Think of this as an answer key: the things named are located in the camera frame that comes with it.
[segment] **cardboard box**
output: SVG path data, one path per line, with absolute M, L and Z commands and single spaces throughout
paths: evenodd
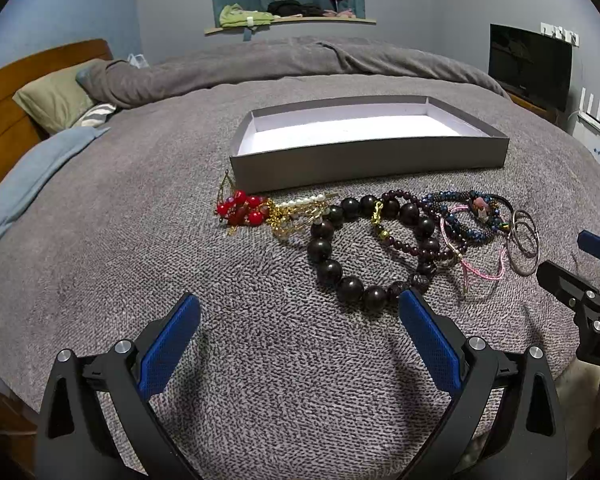
M 501 168 L 509 138 L 428 96 L 343 97 L 253 110 L 230 147 L 248 193 L 423 171 Z

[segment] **green clothing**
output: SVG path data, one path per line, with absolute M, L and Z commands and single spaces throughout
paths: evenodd
M 220 27 L 256 27 L 257 25 L 269 25 L 273 21 L 273 14 L 260 12 L 259 10 L 243 10 L 238 4 L 225 5 L 220 12 Z

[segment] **wall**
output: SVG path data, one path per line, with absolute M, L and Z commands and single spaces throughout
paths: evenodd
M 573 30 L 580 47 L 573 49 L 570 109 L 580 105 L 582 86 L 600 99 L 600 14 L 590 0 L 434 0 L 433 22 L 435 52 L 485 71 L 490 23 L 539 32 L 544 22 Z
M 288 36 L 357 36 L 430 50 L 432 0 L 365 0 L 366 16 L 377 25 L 285 23 L 256 32 L 252 41 Z M 240 43 L 239 34 L 204 36 L 214 26 L 211 0 L 138 0 L 142 50 L 149 62 L 182 56 L 219 44 Z
M 140 52 L 136 0 L 9 0 L 0 13 L 0 67 L 93 38 L 107 40 L 117 57 Z

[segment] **silver screw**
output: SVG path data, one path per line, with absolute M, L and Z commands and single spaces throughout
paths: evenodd
M 472 337 L 469 339 L 469 346 L 474 350 L 484 350 L 487 343 L 484 342 L 484 339 L 481 337 Z
M 64 350 L 58 352 L 58 361 L 61 363 L 68 361 L 69 357 L 71 357 L 71 350 L 65 348 Z
M 542 350 L 539 349 L 537 346 L 532 346 L 529 349 L 529 353 L 531 354 L 531 357 L 533 357 L 534 359 L 539 359 L 542 357 Z
M 131 349 L 131 341 L 127 339 L 123 339 L 122 341 L 118 341 L 115 346 L 116 352 L 119 354 L 126 354 Z

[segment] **blue gripper pad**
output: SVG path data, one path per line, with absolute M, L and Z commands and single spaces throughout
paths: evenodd
M 578 235 L 578 247 L 581 251 L 585 251 L 600 260 L 600 236 L 589 231 L 581 231 Z
M 398 305 L 400 321 L 416 345 L 436 388 L 455 395 L 462 387 L 456 352 L 410 290 L 400 295 Z
M 143 400 L 160 394 L 200 324 L 198 298 L 187 296 L 140 363 L 138 392 Z

